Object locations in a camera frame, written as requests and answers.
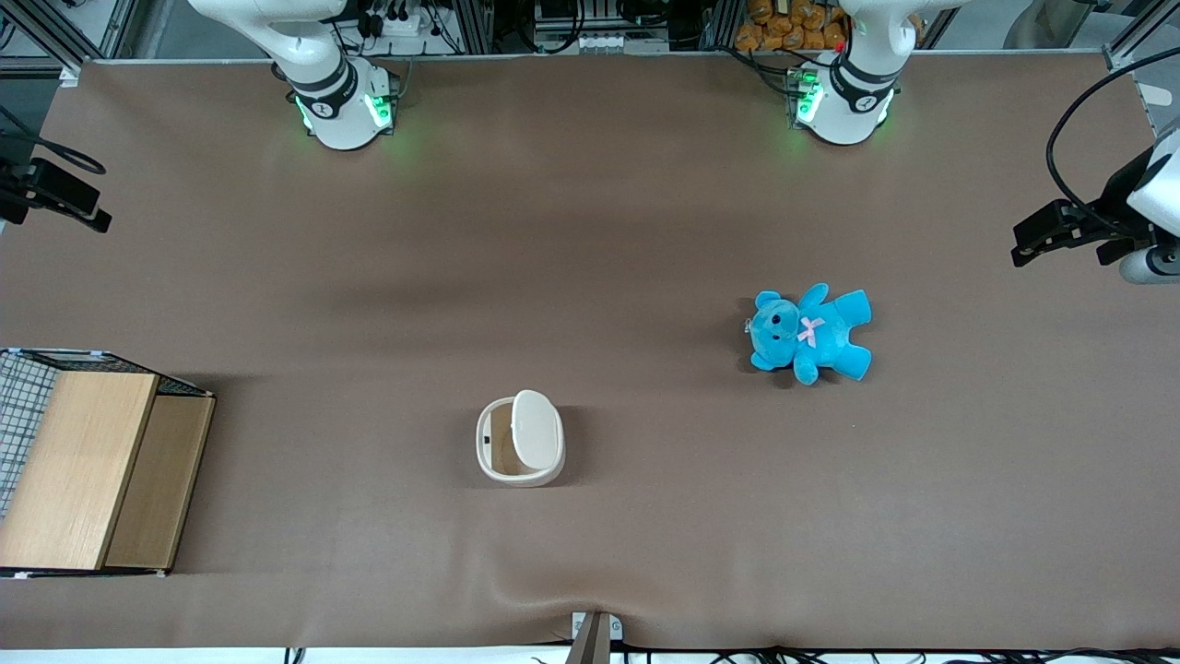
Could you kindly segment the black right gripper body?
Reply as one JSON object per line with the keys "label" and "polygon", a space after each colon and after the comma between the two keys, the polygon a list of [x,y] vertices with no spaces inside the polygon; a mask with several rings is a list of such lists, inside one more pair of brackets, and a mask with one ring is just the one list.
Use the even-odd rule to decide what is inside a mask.
{"label": "black right gripper body", "polygon": [[30,165],[1,162],[1,219],[8,224],[22,224],[35,208],[34,193],[30,192]]}

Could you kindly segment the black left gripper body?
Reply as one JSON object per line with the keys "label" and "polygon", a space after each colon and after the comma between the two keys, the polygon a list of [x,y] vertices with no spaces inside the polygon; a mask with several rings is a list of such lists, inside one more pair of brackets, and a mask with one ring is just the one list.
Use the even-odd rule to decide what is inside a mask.
{"label": "black left gripper body", "polygon": [[1138,189],[1148,164],[1150,147],[1146,147],[1133,160],[1117,169],[1089,206],[1101,218],[1089,221],[1082,243],[1099,243],[1095,254],[1101,265],[1109,267],[1115,259],[1125,259],[1130,267],[1156,267],[1158,236],[1155,226],[1128,203],[1129,195]]}

